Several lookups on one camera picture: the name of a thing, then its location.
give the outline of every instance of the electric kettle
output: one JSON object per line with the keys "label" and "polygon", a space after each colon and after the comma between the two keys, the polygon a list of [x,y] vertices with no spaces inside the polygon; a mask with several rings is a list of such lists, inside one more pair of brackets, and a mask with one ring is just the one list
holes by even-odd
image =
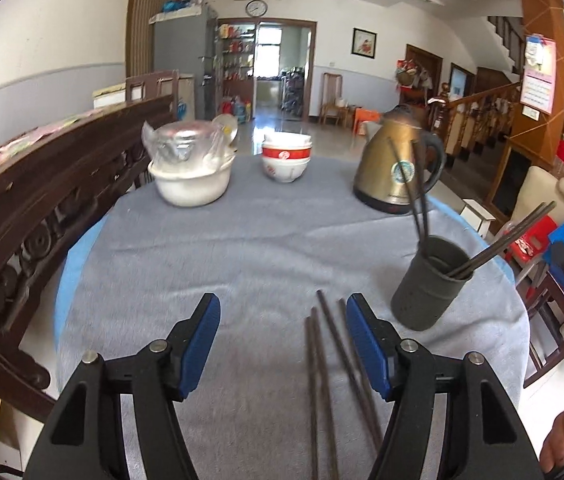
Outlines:
{"label": "electric kettle", "polygon": [[[393,141],[399,160],[395,158],[389,139]],[[353,181],[353,193],[358,199],[385,213],[409,212],[409,195],[405,184],[410,186],[414,200],[418,197],[414,181],[413,140],[424,144],[427,154],[429,148],[436,154],[433,161],[425,164],[431,175],[424,183],[424,192],[433,187],[444,168],[444,144],[435,134],[423,131],[408,108],[397,106],[384,115],[382,127],[364,148]],[[401,165],[406,183],[398,164]]]}

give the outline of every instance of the calendar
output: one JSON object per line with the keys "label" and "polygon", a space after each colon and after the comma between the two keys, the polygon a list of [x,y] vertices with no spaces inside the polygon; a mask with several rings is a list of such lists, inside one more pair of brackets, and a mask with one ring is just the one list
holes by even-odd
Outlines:
{"label": "calendar", "polygon": [[555,41],[542,36],[526,38],[520,103],[550,114],[555,97]]}

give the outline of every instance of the round table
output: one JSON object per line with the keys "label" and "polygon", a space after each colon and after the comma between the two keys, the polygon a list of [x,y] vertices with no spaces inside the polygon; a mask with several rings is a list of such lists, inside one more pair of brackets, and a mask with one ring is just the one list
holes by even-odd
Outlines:
{"label": "round table", "polygon": [[[81,272],[60,338],[60,384],[85,349],[107,359],[133,354],[166,336],[204,292],[213,292],[222,303],[220,327],[199,387],[175,406],[199,477],[309,478],[303,320],[317,305],[316,290],[323,289],[333,306],[337,298],[362,292],[378,317],[394,322],[388,305],[417,243],[410,216],[386,215],[354,198],[354,174],[355,164],[316,157],[302,178],[278,184],[264,175],[258,157],[238,156],[227,192],[207,206],[170,206],[155,185],[122,197]],[[469,254],[484,246],[457,215],[432,210],[430,228]],[[366,478],[375,454],[321,323],[340,475]],[[430,330],[394,325],[433,353],[462,358],[482,352],[518,402],[529,325],[520,297],[495,262],[475,272]],[[385,428],[390,406],[379,395],[375,400]],[[441,412],[430,446],[441,442]],[[123,399],[123,415],[131,477],[143,478],[130,399]],[[427,459],[424,478],[435,478],[432,464]]]}

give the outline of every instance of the gray refrigerator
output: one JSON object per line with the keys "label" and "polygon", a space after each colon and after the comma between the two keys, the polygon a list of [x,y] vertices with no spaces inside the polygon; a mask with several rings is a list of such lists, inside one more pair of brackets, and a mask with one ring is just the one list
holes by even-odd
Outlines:
{"label": "gray refrigerator", "polygon": [[154,69],[179,70],[195,79],[195,119],[212,120],[222,99],[222,45],[217,12],[204,4],[196,16],[153,24]]}

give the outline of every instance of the metal screw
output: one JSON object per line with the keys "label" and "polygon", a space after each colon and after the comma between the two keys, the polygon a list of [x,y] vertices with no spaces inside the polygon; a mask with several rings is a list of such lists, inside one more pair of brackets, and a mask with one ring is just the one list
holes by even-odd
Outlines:
{"label": "metal screw", "polygon": [[417,344],[417,341],[414,341],[413,339],[403,339],[402,342],[399,343],[399,347],[405,352],[412,354],[417,350],[417,348],[419,348],[419,345]]}
{"label": "metal screw", "polygon": [[159,354],[160,352],[166,350],[168,346],[169,346],[169,342],[166,341],[165,339],[155,339],[155,341],[153,341],[149,345],[149,350],[151,350],[151,352],[155,352],[156,354]]}
{"label": "metal screw", "polygon": [[484,356],[479,352],[469,352],[469,361],[479,366],[484,364]]}
{"label": "metal screw", "polygon": [[93,364],[95,361],[97,361],[98,357],[99,357],[99,354],[97,352],[95,352],[94,350],[86,350],[84,352],[84,355],[82,355],[82,362],[85,365],[90,365],[90,364]]}

